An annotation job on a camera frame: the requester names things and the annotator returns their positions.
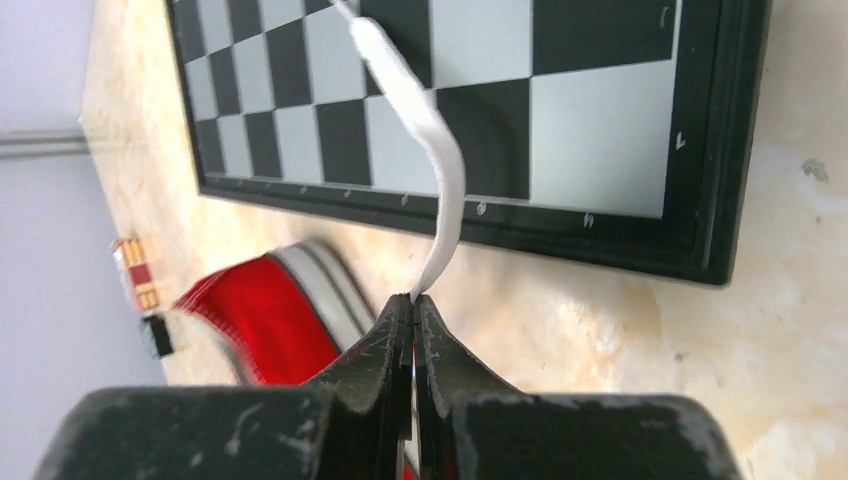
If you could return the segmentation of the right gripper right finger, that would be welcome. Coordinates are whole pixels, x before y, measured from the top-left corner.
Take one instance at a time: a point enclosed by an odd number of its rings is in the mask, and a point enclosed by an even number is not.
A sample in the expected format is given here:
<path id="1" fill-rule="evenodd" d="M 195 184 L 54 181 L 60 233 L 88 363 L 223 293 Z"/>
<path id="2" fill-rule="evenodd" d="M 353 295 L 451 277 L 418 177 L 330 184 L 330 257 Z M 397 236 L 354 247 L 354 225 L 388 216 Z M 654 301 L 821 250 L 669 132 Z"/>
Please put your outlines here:
<path id="1" fill-rule="evenodd" d="M 414 305 L 425 479 L 737 479 L 722 428 L 668 394 L 525 393 Z"/>

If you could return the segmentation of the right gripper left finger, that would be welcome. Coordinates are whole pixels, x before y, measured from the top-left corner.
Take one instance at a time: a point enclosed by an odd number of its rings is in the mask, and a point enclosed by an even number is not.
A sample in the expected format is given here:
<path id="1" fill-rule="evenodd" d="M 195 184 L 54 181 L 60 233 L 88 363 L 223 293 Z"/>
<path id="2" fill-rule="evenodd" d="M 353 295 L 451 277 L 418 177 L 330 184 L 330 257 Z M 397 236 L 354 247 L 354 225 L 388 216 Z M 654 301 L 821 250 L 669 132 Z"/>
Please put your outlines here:
<path id="1" fill-rule="evenodd" d="M 399 479 L 413 306 L 298 386 L 106 388 L 67 414 L 38 479 Z"/>

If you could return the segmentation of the red canvas sneaker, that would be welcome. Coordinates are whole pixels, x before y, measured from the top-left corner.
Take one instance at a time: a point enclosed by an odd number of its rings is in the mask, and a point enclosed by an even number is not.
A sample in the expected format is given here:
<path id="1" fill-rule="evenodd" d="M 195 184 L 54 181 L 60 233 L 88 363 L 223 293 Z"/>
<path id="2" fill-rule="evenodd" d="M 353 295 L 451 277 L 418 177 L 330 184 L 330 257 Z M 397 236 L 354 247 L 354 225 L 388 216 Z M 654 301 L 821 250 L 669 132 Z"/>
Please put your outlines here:
<path id="1" fill-rule="evenodd" d="M 416 141 L 438 183 L 436 237 L 413 297 L 446 268 L 459 239 L 465 170 L 426 91 L 427 45 L 391 40 L 426 26 L 424 1 L 176 1 L 174 44 L 199 182 L 254 180 L 300 193 L 385 184 L 376 168 L 397 131 Z M 294 385 L 360 340 L 372 313 L 345 265 L 299 242 L 220 270 L 179 306 L 208 320 L 244 375 Z"/>

